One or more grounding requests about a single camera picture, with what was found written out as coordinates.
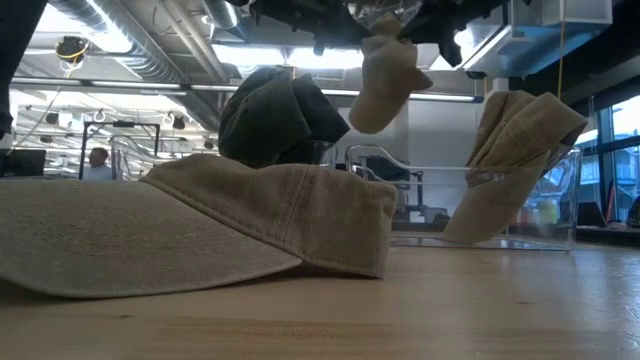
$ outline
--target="beige cloth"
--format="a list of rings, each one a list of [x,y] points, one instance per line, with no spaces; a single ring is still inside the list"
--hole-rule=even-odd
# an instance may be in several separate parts
[[[498,92],[485,106],[467,166],[469,189],[444,231],[476,243],[503,231],[546,170],[566,155],[587,120],[552,94]]]
[[[0,278],[102,298],[219,286],[302,263],[382,277],[396,191],[310,165],[197,154],[140,182],[0,183]]]
[[[376,35],[362,41],[362,90],[353,103],[349,121],[358,131],[382,131],[398,115],[412,91],[431,87],[416,68],[418,49],[395,38],[401,25],[392,14],[371,29]]]

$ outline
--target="beige cap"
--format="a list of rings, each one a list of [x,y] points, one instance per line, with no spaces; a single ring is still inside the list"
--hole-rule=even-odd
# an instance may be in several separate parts
[[[377,34],[362,41],[362,90],[353,103],[349,121],[356,130],[373,134],[382,131],[398,115],[412,91],[433,85],[416,68],[418,49],[400,42],[398,20],[390,15],[374,25]]]
[[[81,298],[209,288],[296,267],[382,277],[396,191],[311,165],[197,154],[140,182],[0,184],[0,278]]]
[[[575,144],[587,120],[550,93],[498,92],[485,106],[467,163],[469,189],[444,238],[490,240],[508,225],[540,177]]]

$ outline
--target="table surface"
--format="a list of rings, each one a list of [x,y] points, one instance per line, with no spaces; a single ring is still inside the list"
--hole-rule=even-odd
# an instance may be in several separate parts
[[[393,248],[385,280],[97,301],[2,283],[0,359],[637,360],[639,254]]]

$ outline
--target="wooden table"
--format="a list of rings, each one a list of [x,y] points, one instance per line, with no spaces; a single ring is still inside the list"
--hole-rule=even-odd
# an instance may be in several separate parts
[[[3,283],[0,359],[640,359],[638,255],[394,248],[383,281],[100,301]]]

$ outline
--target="clear plastic bin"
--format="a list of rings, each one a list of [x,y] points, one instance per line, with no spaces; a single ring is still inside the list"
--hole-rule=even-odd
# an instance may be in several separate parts
[[[373,145],[351,146],[346,152],[348,171],[397,188],[392,244],[398,246],[572,250],[580,163],[581,152],[573,149],[540,176],[539,169],[529,168],[409,166],[394,159],[384,148]],[[513,199],[517,198],[510,194],[509,187],[512,189],[513,184],[526,181],[531,185],[524,188],[529,189],[533,184],[535,187],[528,198],[526,192],[520,191],[522,201],[515,203],[524,202],[524,205],[519,210],[517,205],[506,206],[507,210],[501,208],[501,202],[514,203]],[[475,206],[469,207],[469,198],[465,196],[474,188],[475,192],[478,189],[488,192],[483,192],[482,201],[475,201]],[[466,205],[460,207],[461,214],[454,216],[461,204]],[[508,225],[496,227],[496,224]],[[474,228],[486,226],[502,231],[476,235],[482,231]],[[497,235],[486,236],[486,233]]]

